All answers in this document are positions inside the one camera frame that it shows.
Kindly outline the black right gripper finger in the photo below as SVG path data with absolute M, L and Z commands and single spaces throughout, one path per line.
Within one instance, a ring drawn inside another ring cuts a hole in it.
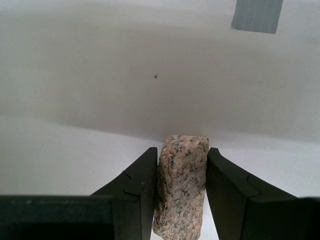
M 3 195 L 3 240 L 148 240 L 151 237 L 158 150 L 151 147 L 89 196 Z
M 206 193 L 220 240 L 318 240 L 319 197 L 293 196 L 223 157 L 207 154 Z

